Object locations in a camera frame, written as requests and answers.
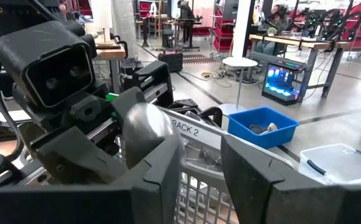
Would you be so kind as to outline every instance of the blue storage bin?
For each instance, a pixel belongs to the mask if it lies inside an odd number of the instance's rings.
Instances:
[[[230,134],[264,149],[290,142],[298,126],[297,121],[267,107],[230,114],[228,117]],[[251,124],[266,128],[270,123],[277,125],[278,129],[265,134],[255,134],[248,128]]]

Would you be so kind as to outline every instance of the grey floor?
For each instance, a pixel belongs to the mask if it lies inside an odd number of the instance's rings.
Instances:
[[[150,40],[151,47],[142,49],[138,47],[138,57],[147,64],[155,60],[159,52],[154,48],[159,44]],[[209,56],[209,43],[204,38],[196,38],[194,45],[201,47],[200,52],[192,50],[185,54],[202,54]],[[301,56],[293,53],[296,49],[288,49],[287,58],[305,62],[309,53],[304,49]],[[304,149],[309,149],[327,144],[344,143],[361,150],[361,58],[351,62],[346,61],[347,52],[341,61],[334,84],[326,99],[321,98],[321,89],[309,90],[307,96],[311,96],[302,103],[283,106],[270,99],[261,96],[261,90],[257,85],[243,85],[241,89],[240,104],[247,109],[268,106],[301,124],[296,130],[292,142],[284,145],[282,150],[278,147],[271,151],[294,159]],[[322,63],[325,55],[317,58],[318,67],[311,78],[311,84],[323,83],[327,77],[330,64],[326,67],[327,61]],[[171,74],[172,84],[175,88],[175,98],[192,98],[202,109],[217,106],[219,103],[235,103],[237,95],[237,83],[234,81],[205,80],[201,77],[202,72],[214,72],[218,70],[219,63],[208,63],[199,65],[184,65],[180,75]],[[100,67],[101,73],[106,73],[107,68]],[[7,103],[9,110],[19,110],[15,102]]]

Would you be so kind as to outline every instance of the plastic container lid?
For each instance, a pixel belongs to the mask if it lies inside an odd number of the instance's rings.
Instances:
[[[345,144],[333,144],[302,151],[301,160],[307,162],[308,159],[342,182],[361,179],[361,151]]]

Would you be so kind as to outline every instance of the white label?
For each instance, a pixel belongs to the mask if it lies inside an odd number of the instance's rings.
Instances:
[[[210,131],[196,127],[190,123],[170,116],[172,124],[183,136],[196,139],[208,146],[220,149],[221,136]]]

